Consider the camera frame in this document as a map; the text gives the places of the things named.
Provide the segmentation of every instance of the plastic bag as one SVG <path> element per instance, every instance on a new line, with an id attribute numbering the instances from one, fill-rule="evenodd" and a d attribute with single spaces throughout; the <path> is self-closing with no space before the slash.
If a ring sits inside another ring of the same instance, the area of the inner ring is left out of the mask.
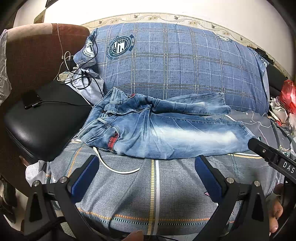
<path id="1" fill-rule="evenodd" d="M 296 113 L 296 87 L 291 80 L 284 81 L 279 101 L 283 103 L 286 110 Z"/>
<path id="2" fill-rule="evenodd" d="M 279 100 L 278 98 L 273 98 L 270 101 L 270 114 L 271 116 L 276 120 L 279 121 L 281 124 L 286 123 L 287 119 L 288 119 L 288 115 L 286 110 L 281 107 L 281 105 L 279 104 Z"/>
<path id="3" fill-rule="evenodd" d="M 0 34 L 0 105 L 9 96 L 11 84 L 6 72 L 6 40 L 7 30 Z"/>

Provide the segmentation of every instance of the black seat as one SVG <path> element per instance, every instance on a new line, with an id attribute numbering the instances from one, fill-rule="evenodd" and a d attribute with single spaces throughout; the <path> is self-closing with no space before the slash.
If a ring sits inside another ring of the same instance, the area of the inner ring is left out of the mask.
<path id="1" fill-rule="evenodd" d="M 36 92 L 43 101 L 87 104 L 81 95 L 56 80 Z M 41 103 L 26 110 L 20 100 L 5 114 L 4 123 L 10 138 L 32 164 L 54 160 L 83 126 L 90 111 L 91 106 L 61 103 Z"/>

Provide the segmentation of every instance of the finger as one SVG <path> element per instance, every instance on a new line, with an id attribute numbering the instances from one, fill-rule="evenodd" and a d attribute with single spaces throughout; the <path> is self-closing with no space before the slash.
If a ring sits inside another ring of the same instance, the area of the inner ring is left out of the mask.
<path id="1" fill-rule="evenodd" d="M 283 187 L 284 187 L 284 185 L 282 183 L 276 185 L 274 187 L 274 193 L 277 195 L 281 195 L 281 191 L 282 191 Z"/>
<path id="2" fill-rule="evenodd" d="M 143 241 L 144 235 L 143 232 L 140 231 L 134 231 L 130 233 L 123 241 Z"/>
<path id="3" fill-rule="evenodd" d="M 279 224 L 275 217 L 269 217 L 269 231 L 274 233 L 279 228 Z"/>
<path id="4" fill-rule="evenodd" d="M 283 214 L 283 207 L 279 202 L 279 199 L 274 200 L 271 214 L 271 216 L 275 217 L 276 219 L 278 219 Z"/>

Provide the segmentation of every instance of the circular logo print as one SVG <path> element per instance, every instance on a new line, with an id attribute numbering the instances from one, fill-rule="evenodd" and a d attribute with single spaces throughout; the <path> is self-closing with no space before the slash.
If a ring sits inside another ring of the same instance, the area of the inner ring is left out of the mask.
<path id="1" fill-rule="evenodd" d="M 229 41 L 230 40 L 230 38 L 227 38 L 227 37 L 225 37 L 225 36 L 222 36 L 222 35 L 220 35 L 220 34 L 216 34 L 220 39 L 222 39 L 222 40 L 224 40 L 224 41 Z"/>
<path id="2" fill-rule="evenodd" d="M 135 38 L 133 35 L 116 37 L 109 43 L 106 54 L 110 59 L 116 59 L 126 51 L 131 51 L 135 45 Z"/>
<path id="3" fill-rule="evenodd" d="M 93 49 L 93 43 L 90 40 L 87 40 L 85 44 L 85 48 L 82 51 L 85 56 L 93 58 L 94 57 L 94 49 Z"/>

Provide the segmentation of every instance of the gray bedsheet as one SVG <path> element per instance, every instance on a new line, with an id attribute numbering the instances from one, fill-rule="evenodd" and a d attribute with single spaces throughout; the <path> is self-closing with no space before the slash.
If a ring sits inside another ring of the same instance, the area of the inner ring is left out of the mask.
<path id="1" fill-rule="evenodd" d="M 231 111 L 229 116 L 243 121 L 262 142 L 290 155 L 288 138 L 268 118 L 253 111 Z M 95 155 L 91 147 L 72 140 L 54 161 L 47 163 L 46 172 L 42 171 L 44 161 L 29 166 L 27 181 L 30 184 L 37 179 L 42 183 L 56 182 L 62 176 L 70 176 L 91 154 Z M 76 203 L 96 229 L 103 225 L 106 229 L 125 232 L 143 230 L 148 235 L 198 233 L 217 207 L 205 194 L 194 169 L 194 158 L 151 160 L 103 151 L 100 154 L 115 170 L 130 171 L 139 167 L 140 170 L 122 175 L 109 171 L 100 163 L 83 200 Z M 237 182 L 250 184 L 258 180 L 266 196 L 276 184 L 283 182 L 283 176 L 252 151 L 207 159 L 225 177 L 233 177 Z M 239 206 L 240 202 L 237 202 L 230 222 L 234 221 Z"/>

